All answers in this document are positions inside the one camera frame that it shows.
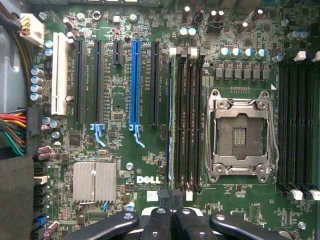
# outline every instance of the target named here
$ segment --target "wire bundle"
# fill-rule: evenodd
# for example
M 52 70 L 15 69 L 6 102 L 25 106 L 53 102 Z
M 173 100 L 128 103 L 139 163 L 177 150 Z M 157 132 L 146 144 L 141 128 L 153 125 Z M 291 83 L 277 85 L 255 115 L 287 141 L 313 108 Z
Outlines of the wire bundle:
M 8 113 L 0 113 L 0 131 L 4 133 L 13 151 L 18 156 L 25 155 L 26 143 L 24 132 L 27 128 L 26 109 L 19 109 Z

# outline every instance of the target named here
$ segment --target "heatsink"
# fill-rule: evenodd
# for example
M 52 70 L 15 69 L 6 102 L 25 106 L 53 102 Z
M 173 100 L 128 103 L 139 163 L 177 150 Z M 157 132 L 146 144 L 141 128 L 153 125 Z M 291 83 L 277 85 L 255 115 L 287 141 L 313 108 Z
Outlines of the heatsink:
M 77 162 L 73 165 L 73 201 L 115 201 L 117 164 L 115 162 Z

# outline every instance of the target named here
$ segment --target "power connector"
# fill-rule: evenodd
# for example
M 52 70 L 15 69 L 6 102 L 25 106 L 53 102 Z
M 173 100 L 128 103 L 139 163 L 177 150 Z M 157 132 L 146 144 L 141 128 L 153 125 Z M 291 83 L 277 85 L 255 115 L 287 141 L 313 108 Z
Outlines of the power connector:
M 45 43 L 45 26 L 31 13 L 20 13 L 22 31 L 20 37 L 43 47 Z

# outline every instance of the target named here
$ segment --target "green circuit board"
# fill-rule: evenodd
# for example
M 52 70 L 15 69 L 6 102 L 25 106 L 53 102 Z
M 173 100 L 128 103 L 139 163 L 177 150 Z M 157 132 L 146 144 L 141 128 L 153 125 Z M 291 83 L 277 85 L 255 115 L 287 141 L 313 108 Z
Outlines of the green circuit board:
M 239 215 L 240 218 L 273 231 L 283 227 L 290 231 L 296 239 L 313 240 L 316 232 L 316 202 L 314 200 L 295 201 L 283 198 L 276 187 L 276 177 L 272 174 L 266 183 L 261 184 L 255 176 L 223 176 L 217 183 L 209 181 L 205 166 L 205 109 L 208 97 L 213 89 L 220 91 L 224 98 L 257 99 L 262 91 L 267 91 L 273 102 L 274 119 L 277 120 L 279 75 L 278 65 L 271 58 L 274 51 L 282 52 L 285 48 L 315 48 L 311 42 L 288 41 L 287 34 L 296 29 L 307 28 L 309 23 L 315 22 L 319 16 L 316 6 L 294 7 L 280 9 L 276 6 L 265 6 L 261 19 L 250 26 L 250 30 L 237 33 L 233 22 L 243 20 L 245 16 L 236 15 L 231 9 L 224 9 L 224 29 L 220 34 L 207 34 L 204 25 L 196 27 L 197 35 L 191 40 L 183 40 L 181 46 L 188 47 L 195 44 L 198 49 L 205 49 L 206 57 L 202 68 L 202 103 L 201 111 L 201 141 L 200 167 L 202 179 L 202 198 L 193 198 L 185 201 L 186 207 L 198 208 L 208 219 L 212 211 L 224 211 Z M 99 10 L 101 19 L 94 21 L 92 13 Z M 51 132 L 44 133 L 43 145 L 52 147 L 52 158 L 48 165 L 48 220 L 59 221 L 60 227 L 55 238 L 60 239 L 68 233 L 93 224 L 107 216 L 111 216 L 126 208 L 128 202 L 134 202 L 134 210 L 141 214 L 147 207 L 155 207 L 158 202 L 154 200 L 154 192 L 160 188 L 172 188 L 166 179 L 165 171 L 168 168 L 167 156 L 167 129 L 168 129 L 168 101 L 169 101 L 169 52 L 175 48 L 175 40 L 181 27 L 192 26 L 192 19 L 182 21 L 182 7 L 173 4 L 168 8 L 149 9 L 118 6 L 37 6 L 34 14 L 46 12 L 48 19 L 44 22 L 46 40 L 53 39 L 53 33 L 64 33 L 66 26 L 63 18 L 69 17 L 86 46 L 86 77 L 85 77 L 85 117 L 83 124 L 75 123 L 74 108 L 67 106 L 66 116 L 50 116 L 51 78 L 47 74 L 43 84 L 43 101 L 37 106 L 43 108 L 43 116 L 59 120 L 62 127 L 59 129 L 60 137 L 52 139 Z M 76 15 L 83 13 L 85 20 L 77 20 Z M 131 22 L 129 16 L 137 15 L 137 21 Z M 121 22 L 115 24 L 114 16 L 120 16 Z M 283 27 L 281 21 L 289 20 L 289 26 Z M 141 85 L 140 85 L 140 140 L 145 144 L 142 148 L 136 143 L 133 132 L 129 131 L 130 102 L 131 102 L 131 43 L 123 41 L 128 35 L 132 39 L 141 40 Z M 121 68 L 113 64 L 113 41 L 123 41 L 123 65 Z M 100 86 L 103 88 L 103 123 L 105 131 L 102 147 L 95 141 L 95 132 L 90 130 L 94 123 L 94 40 L 103 42 L 104 48 L 104 80 Z M 159 108 L 158 125 L 151 126 L 150 122 L 150 55 L 151 42 L 160 43 L 159 63 Z M 266 49 L 267 54 L 261 60 L 254 57 L 249 60 L 241 58 L 221 59 L 221 47 L 232 49 L 252 48 L 254 51 Z M 75 52 L 69 50 L 67 59 L 67 94 L 73 96 L 75 92 Z M 50 63 L 43 50 L 35 55 L 35 67 L 44 68 Z M 216 76 L 216 69 L 248 68 L 251 70 L 268 70 L 269 76 L 260 80 L 220 79 Z M 314 90 L 319 95 L 319 83 L 315 83 Z M 319 101 L 313 106 L 319 111 Z M 317 134 L 312 142 L 317 149 Z M 103 154 L 97 151 L 106 150 Z M 74 164 L 79 162 L 116 163 L 116 200 L 107 201 L 107 209 L 103 202 L 78 202 L 73 199 Z M 127 163 L 133 164 L 132 170 L 127 170 Z M 313 169 L 313 181 L 317 181 L 317 170 Z M 155 184 L 137 183 L 137 176 L 151 177 Z M 306 229 L 298 228 L 298 223 L 304 222 Z

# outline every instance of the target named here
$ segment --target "red wire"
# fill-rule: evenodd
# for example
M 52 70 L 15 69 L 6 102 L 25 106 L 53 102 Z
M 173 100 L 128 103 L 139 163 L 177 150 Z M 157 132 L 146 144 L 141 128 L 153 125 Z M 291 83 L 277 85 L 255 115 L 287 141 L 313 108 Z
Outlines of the red wire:
M 4 119 L 4 120 L 15 120 L 15 121 L 19 121 L 23 124 L 27 123 L 25 120 L 22 120 L 22 119 L 19 119 L 17 118 L 16 116 L 2 116 L 1 117 Z

